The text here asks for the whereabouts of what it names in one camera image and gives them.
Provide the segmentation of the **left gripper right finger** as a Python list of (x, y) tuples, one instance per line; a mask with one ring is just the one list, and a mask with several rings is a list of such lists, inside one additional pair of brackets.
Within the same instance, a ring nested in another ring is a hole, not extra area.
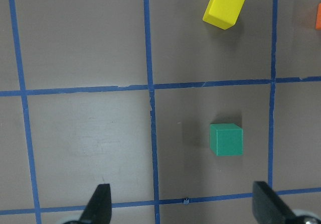
[(258, 223), (302, 223), (285, 202), (264, 181), (252, 185), (252, 213)]

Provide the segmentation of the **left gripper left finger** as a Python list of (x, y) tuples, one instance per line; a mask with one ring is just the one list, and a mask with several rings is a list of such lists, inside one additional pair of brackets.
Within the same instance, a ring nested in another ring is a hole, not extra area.
[(82, 212), (80, 223), (110, 223), (111, 189), (110, 184), (99, 184)]

